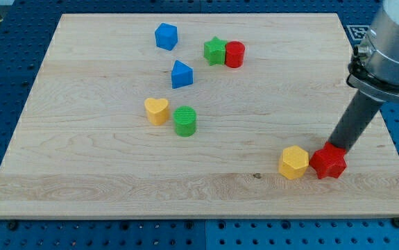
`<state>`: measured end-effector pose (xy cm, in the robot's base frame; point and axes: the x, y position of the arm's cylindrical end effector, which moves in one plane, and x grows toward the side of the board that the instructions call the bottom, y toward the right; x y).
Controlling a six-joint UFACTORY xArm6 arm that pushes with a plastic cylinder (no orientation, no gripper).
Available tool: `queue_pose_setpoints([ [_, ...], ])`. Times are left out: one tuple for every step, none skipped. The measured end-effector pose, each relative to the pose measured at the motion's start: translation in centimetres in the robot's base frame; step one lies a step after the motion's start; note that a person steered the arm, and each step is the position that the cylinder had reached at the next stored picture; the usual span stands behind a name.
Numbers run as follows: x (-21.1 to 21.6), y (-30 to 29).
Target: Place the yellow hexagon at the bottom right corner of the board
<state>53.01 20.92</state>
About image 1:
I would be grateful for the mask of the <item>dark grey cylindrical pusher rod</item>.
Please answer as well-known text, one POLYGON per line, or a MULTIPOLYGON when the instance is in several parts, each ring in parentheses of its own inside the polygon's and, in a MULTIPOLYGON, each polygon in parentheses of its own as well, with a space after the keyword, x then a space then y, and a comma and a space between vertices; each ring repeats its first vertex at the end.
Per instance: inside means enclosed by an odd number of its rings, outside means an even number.
POLYGON ((382 100, 358 90, 328 138, 328 142, 337 148, 350 151, 382 105, 382 100))

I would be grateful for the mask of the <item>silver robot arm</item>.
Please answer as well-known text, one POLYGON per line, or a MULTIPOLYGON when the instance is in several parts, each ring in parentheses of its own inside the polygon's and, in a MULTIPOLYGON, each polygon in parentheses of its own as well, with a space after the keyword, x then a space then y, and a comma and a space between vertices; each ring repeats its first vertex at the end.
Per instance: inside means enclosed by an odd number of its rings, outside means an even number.
POLYGON ((348 70, 346 82, 356 93, 328 139, 346 151, 384 103, 399 104, 399 0, 383 1, 348 70))

